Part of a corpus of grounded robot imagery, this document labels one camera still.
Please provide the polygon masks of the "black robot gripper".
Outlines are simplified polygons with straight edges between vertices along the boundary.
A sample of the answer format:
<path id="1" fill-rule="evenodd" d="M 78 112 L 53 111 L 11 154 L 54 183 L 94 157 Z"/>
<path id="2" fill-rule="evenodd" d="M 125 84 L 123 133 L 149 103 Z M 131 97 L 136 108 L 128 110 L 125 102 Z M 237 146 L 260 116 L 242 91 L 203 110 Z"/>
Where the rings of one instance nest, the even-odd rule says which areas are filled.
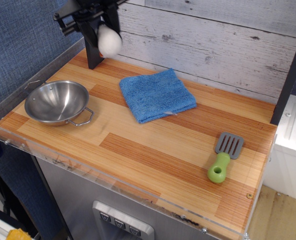
<path id="1" fill-rule="evenodd" d="M 69 0 L 53 15 L 63 34 L 81 32 L 94 48 L 98 47 L 100 19 L 115 32 L 120 32 L 118 8 L 124 0 Z"/>

